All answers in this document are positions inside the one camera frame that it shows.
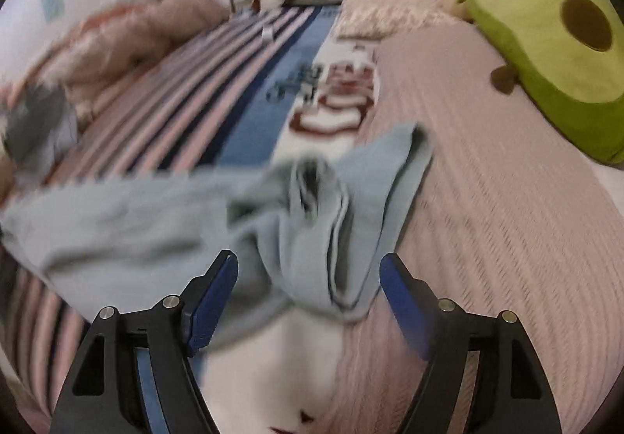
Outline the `light blue pants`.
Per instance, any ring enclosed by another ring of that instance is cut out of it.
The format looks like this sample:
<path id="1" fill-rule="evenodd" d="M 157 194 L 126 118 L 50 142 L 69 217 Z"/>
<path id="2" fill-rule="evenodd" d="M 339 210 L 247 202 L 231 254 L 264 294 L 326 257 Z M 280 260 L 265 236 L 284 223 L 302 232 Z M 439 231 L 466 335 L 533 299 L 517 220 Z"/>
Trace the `light blue pants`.
<path id="1" fill-rule="evenodd" d="M 44 189 L 1 215 L 3 246 L 82 316 L 149 308 L 232 251 L 227 344 L 291 304 L 350 323 L 369 312 L 433 148 L 414 122 L 328 161 L 201 168 Z"/>

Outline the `grey blue folded clothes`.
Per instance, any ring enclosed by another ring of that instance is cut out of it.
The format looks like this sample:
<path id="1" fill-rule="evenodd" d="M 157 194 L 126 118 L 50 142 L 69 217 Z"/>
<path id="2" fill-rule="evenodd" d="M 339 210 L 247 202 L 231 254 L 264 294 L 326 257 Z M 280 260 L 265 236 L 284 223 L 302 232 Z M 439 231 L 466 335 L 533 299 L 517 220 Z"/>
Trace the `grey blue folded clothes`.
<path id="1" fill-rule="evenodd" d="M 78 142 L 77 114 L 61 85 L 26 85 L 6 117 L 3 146 L 22 188 L 41 184 Z"/>

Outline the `striped Diet Coke blanket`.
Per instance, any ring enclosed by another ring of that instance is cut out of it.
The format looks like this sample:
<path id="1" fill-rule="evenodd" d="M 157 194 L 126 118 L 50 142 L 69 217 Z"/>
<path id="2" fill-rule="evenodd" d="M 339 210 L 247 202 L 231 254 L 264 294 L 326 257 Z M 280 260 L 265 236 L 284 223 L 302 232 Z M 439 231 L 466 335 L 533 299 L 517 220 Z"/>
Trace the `striped Diet Coke blanket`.
<path id="1" fill-rule="evenodd" d="M 261 165 L 289 146 L 299 100 L 281 81 L 321 69 L 372 72 L 369 46 L 333 34 L 333 6 L 234 19 L 178 48 L 114 99 L 56 165 L 49 185 L 202 165 Z M 264 44 L 262 28 L 274 29 Z M 87 322 L 10 255 L 1 258 L 1 346 L 18 407 L 34 430 L 50 416 Z"/>

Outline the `pink beige duvet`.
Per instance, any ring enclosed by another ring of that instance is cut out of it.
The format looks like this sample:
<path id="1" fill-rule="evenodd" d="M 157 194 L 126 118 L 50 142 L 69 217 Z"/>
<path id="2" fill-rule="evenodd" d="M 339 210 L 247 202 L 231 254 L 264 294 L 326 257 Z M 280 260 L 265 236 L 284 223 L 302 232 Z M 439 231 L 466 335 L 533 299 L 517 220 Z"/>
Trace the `pink beige duvet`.
<path id="1" fill-rule="evenodd" d="M 50 42 L 14 83 L 1 87 L 13 108 L 29 85 L 61 85 L 89 124 L 114 99 L 169 53 L 229 19 L 220 0 L 159 0 L 114 4 Z"/>

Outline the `avocado plush toy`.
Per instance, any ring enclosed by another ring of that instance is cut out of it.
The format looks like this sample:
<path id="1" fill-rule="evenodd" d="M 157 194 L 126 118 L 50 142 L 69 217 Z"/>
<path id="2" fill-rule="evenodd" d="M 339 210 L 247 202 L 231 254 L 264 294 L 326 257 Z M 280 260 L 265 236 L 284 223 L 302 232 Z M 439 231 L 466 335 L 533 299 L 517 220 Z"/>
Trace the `avocado plush toy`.
<path id="1" fill-rule="evenodd" d="M 548 121 L 603 164 L 623 161 L 623 22 L 610 0 L 464 0 L 505 60 L 491 81 L 519 83 Z"/>

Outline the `small white remote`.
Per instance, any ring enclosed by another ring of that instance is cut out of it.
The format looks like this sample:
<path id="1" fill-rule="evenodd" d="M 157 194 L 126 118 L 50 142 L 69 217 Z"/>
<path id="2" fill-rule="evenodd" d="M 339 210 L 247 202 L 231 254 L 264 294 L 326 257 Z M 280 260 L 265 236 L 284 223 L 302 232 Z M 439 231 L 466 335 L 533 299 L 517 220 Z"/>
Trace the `small white remote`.
<path id="1" fill-rule="evenodd" d="M 264 44 L 274 41 L 274 29 L 270 25 L 266 25 L 261 31 L 261 40 Z"/>

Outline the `floral pillow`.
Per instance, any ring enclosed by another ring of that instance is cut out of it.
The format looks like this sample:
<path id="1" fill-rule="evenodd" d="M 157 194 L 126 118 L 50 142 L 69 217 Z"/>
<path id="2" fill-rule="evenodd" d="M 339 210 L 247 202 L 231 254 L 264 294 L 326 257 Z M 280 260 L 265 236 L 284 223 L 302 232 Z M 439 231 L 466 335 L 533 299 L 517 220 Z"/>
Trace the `floral pillow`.
<path id="1" fill-rule="evenodd" d="M 437 0 L 343 0 L 332 34 L 340 40 L 383 40 L 457 22 Z"/>

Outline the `blue wall sticker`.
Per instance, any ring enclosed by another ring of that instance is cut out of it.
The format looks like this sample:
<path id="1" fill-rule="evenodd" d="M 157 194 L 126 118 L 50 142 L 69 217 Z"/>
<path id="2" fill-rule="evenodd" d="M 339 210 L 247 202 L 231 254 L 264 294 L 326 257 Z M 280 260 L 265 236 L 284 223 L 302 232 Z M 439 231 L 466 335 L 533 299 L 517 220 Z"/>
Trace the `blue wall sticker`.
<path id="1" fill-rule="evenodd" d="M 40 0 L 43 17 L 51 23 L 64 15 L 64 0 Z"/>

